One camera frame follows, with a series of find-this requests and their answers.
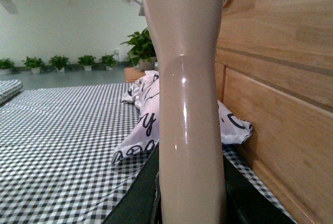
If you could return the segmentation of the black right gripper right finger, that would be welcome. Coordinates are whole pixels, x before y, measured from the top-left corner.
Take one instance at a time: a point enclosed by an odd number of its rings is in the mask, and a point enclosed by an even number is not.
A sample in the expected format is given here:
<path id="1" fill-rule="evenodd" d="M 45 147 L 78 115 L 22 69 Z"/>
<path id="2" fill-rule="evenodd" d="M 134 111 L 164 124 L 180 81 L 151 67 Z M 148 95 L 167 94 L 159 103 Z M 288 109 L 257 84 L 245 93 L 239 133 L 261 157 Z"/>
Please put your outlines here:
<path id="1" fill-rule="evenodd" d="M 223 157 L 227 194 L 227 223 L 293 223 Z"/>

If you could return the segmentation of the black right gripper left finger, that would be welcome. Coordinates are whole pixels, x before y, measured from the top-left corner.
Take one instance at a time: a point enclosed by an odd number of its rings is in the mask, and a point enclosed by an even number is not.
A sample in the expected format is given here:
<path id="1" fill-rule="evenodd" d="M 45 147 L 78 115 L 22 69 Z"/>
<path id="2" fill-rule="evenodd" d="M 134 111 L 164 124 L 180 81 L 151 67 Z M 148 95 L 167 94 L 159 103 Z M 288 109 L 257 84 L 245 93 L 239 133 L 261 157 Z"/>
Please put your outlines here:
<path id="1" fill-rule="evenodd" d="M 158 146 L 103 223 L 161 223 Z"/>

